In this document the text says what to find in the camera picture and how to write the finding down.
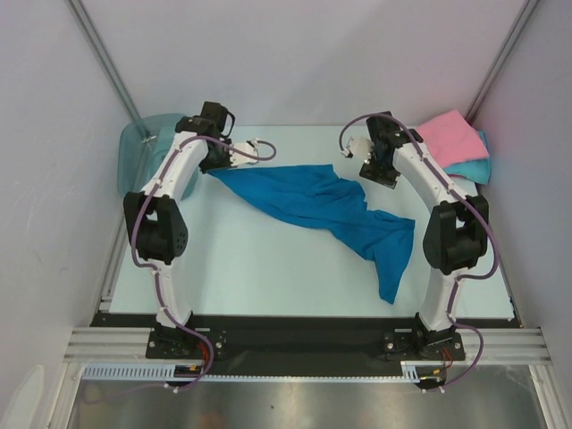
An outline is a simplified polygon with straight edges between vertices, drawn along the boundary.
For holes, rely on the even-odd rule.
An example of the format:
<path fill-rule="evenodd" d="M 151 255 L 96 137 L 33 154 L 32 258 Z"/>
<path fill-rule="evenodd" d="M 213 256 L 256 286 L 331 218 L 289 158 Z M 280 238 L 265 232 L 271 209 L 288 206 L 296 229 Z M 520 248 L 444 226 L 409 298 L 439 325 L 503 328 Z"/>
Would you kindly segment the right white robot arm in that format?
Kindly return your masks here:
<path fill-rule="evenodd" d="M 488 203 L 464 192 L 436 163 L 421 136 L 391 113 L 368 115 L 366 127 L 369 141 L 361 177 L 391 189 L 399 177 L 406 178 L 430 215 L 423 238 L 431 267 L 429 283 L 409 343 L 400 354 L 437 360 L 460 352 L 454 324 L 457 293 L 487 251 Z"/>

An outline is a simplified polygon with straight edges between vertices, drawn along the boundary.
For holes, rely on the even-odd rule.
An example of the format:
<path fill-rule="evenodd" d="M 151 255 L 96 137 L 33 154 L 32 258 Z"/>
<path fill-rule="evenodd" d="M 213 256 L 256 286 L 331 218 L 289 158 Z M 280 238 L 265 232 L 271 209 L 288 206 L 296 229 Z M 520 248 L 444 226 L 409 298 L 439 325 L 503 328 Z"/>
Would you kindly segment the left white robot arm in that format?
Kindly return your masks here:
<path fill-rule="evenodd" d="M 181 117 L 149 181 L 140 191 L 123 197 L 131 258 L 136 267 L 151 274 L 156 296 L 147 358 L 191 358 L 197 351 L 204 359 L 210 357 L 208 338 L 188 326 L 193 311 L 174 285 L 174 263 L 189 242 L 179 203 L 198 172 L 232 166 L 235 147 L 224 129 L 227 121 L 234 120 L 227 107 L 209 101 L 200 114 Z"/>

